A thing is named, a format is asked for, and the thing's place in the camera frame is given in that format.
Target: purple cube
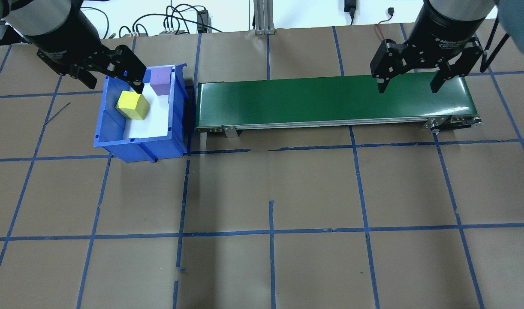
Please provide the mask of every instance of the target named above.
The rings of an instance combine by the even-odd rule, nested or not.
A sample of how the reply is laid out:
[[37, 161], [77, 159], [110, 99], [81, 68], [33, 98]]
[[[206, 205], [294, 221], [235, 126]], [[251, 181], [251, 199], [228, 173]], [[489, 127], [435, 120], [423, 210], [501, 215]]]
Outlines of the purple cube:
[[150, 78], [150, 85], [158, 96], [170, 93], [170, 76], [172, 67], [154, 68]]

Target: robotic arm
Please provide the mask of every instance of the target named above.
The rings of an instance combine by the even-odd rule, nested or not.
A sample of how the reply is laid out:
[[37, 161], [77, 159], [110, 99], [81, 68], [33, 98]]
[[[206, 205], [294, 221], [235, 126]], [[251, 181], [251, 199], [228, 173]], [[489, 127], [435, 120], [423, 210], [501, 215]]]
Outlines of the robotic arm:
[[82, 0], [0, 0], [0, 19], [34, 43], [54, 72], [94, 89], [96, 71], [127, 82], [137, 93], [144, 88], [146, 65], [126, 45], [105, 47], [96, 28], [81, 12]]
[[[467, 76], [484, 52], [473, 35], [494, 6], [495, 0], [424, 0], [407, 41], [384, 39], [370, 62], [378, 92], [383, 94], [392, 78], [411, 69], [439, 68], [430, 83], [434, 93], [447, 80]], [[498, 9], [504, 29], [524, 53], [524, 0], [501, 0]]]

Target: wooden block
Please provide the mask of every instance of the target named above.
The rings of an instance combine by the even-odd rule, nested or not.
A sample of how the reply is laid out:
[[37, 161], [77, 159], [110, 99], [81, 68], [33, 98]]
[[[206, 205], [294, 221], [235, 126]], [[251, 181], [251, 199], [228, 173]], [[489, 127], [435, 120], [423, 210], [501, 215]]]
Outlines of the wooden block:
[[150, 85], [158, 96], [170, 93], [170, 76], [172, 67], [154, 68], [150, 77]]
[[142, 94], [123, 90], [115, 108], [125, 118], [144, 120], [150, 109], [150, 102]]

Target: green conveyor belt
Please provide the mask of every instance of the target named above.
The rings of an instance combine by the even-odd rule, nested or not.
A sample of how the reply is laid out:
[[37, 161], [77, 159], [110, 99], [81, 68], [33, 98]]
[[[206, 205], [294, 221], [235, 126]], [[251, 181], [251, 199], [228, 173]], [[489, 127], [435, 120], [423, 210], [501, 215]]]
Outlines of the green conveyor belt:
[[477, 116], [464, 78], [446, 82], [433, 94], [429, 84], [434, 75], [399, 76], [385, 94], [378, 93], [371, 76], [199, 84], [196, 129], [317, 127]]

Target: brown paper floor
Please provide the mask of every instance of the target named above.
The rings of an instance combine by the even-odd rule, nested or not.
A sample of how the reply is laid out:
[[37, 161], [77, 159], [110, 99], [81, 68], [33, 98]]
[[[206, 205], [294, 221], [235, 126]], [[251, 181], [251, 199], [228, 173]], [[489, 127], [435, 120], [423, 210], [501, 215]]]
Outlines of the brown paper floor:
[[[382, 25], [396, 41], [411, 28]], [[147, 65], [187, 63], [192, 91], [369, 74], [379, 39], [368, 25], [106, 41], [122, 43]], [[93, 148], [101, 76], [89, 91], [35, 51], [0, 47], [0, 309], [524, 309], [512, 41], [466, 78], [482, 127], [193, 135], [189, 155], [156, 164]]]

